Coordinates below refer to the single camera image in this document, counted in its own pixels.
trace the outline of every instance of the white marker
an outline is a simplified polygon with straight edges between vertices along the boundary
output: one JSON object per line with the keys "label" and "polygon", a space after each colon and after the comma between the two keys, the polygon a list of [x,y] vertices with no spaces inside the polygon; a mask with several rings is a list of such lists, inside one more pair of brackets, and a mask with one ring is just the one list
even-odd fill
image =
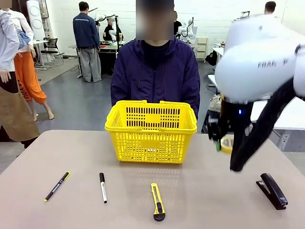
{"label": "white marker", "polygon": [[104,200],[104,203],[107,203],[104,173],[100,173],[100,181],[101,181],[101,188],[102,188],[103,200]]}

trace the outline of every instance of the jacket drawstring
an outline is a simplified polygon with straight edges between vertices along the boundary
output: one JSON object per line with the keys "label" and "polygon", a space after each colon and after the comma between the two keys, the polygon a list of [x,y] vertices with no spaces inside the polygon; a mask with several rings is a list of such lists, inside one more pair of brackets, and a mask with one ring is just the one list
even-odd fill
{"label": "jacket drawstring", "polygon": [[140,72],[139,72],[139,85],[138,85],[138,88],[140,88],[140,80],[141,80],[141,67],[142,67],[142,62],[140,61]]}
{"label": "jacket drawstring", "polygon": [[165,76],[164,76],[164,100],[166,101],[166,73],[167,73],[167,61],[165,62]]}

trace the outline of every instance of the tape roll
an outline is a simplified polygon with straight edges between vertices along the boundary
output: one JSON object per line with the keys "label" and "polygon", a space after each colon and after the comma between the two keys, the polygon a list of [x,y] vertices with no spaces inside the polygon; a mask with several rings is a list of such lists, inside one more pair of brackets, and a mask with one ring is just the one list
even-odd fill
{"label": "tape roll", "polygon": [[233,149],[234,137],[224,136],[221,141],[221,151],[225,154],[231,154]]}

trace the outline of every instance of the hand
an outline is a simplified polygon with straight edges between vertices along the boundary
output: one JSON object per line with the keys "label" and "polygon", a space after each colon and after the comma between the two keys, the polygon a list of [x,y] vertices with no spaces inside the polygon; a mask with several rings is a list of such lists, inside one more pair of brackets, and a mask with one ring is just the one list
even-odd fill
{"label": "hand", "polygon": [[31,52],[33,58],[35,58],[36,52],[35,52],[35,49],[33,48],[33,46],[31,46],[30,44],[28,44],[28,48],[29,48],[29,51]]}
{"label": "hand", "polygon": [[0,76],[3,83],[7,83],[9,80],[11,80],[10,72],[3,68],[0,68]]}

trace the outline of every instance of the yellow box cutter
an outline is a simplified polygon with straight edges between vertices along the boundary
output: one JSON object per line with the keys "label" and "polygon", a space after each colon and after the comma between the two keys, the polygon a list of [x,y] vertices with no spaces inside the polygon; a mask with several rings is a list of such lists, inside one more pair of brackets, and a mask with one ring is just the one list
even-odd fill
{"label": "yellow box cutter", "polygon": [[159,191],[158,185],[156,183],[152,183],[151,186],[152,186],[153,200],[154,200],[154,204],[156,206],[154,214],[153,214],[153,218],[156,221],[162,221],[165,218],[165,211],[164,211],[164,206],[162,203],[160,191]]}

